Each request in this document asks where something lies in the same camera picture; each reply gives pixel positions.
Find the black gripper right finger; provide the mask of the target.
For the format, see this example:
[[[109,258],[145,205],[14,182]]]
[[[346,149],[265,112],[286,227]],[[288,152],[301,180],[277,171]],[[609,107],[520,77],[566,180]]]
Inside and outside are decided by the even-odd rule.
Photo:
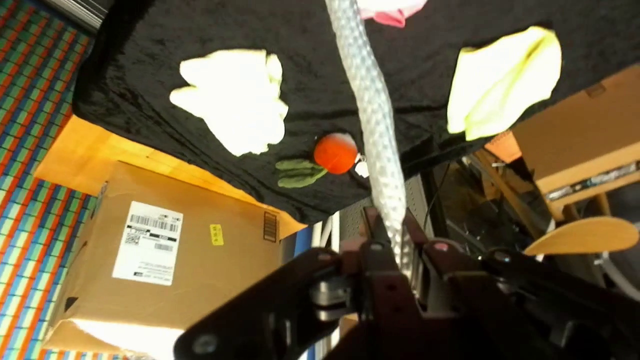
[[[424,227],[417,224],[411,212],[404,215],[404,232],[415,251],[415,255],[424,261],[434,266],[435,264],[435,240],[428,238]]]

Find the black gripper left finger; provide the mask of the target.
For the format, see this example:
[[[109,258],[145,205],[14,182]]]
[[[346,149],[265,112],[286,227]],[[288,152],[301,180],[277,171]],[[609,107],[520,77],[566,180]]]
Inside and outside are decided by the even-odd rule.
[[[376,207],[367,205],[362,209],[362,226],[365,240],[359,251],[367,267],[388,267],[393,259],[389,240]]]

